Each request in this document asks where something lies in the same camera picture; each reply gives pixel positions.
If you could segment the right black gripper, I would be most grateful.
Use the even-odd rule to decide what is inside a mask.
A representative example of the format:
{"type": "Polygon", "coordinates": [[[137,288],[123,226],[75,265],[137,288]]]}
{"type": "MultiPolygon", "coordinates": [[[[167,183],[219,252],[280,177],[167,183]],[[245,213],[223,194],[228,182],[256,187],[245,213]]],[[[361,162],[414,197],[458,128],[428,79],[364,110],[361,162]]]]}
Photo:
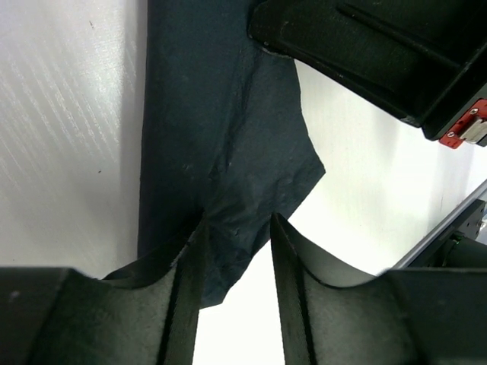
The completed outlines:
{"type": "Polygon", "coordinates": [[[486,144],[484,1],[266,1],[248,32],[430,141],[486,144]]]}

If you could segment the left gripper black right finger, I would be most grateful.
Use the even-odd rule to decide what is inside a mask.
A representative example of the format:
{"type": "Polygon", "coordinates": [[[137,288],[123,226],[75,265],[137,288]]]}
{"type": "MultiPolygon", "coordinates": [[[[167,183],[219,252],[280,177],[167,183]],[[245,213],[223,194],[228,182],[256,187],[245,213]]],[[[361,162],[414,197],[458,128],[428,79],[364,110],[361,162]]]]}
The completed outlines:
{"type": "Polygon", "coordinates": [[[484,364],[486,273],[344,263],[282,215],[270,224],[287,364],[484,364]]]}

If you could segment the black paper napkin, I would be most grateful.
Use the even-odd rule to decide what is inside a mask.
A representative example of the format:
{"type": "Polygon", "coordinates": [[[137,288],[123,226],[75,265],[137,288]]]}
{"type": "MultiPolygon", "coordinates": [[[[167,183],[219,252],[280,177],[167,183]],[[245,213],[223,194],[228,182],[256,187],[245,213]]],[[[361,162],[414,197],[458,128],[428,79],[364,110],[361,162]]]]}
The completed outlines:
{"type": "Polygon", "coordinates": [[[202,306],[223,302],[324,176],[295,63],[247,34],[254,1],[150,1],[138,254],[206,216],[202,306]]]}

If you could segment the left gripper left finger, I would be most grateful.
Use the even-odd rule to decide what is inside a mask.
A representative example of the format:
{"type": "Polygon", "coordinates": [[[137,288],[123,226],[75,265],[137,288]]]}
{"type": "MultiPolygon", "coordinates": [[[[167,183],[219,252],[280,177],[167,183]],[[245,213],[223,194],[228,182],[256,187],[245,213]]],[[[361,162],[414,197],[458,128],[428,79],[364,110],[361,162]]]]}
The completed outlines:
{"type": "Polygon", "coordinates": [[[208,225],[102,280],[73,268],[1,269],[3,364],[190,364],[208,225]]]}

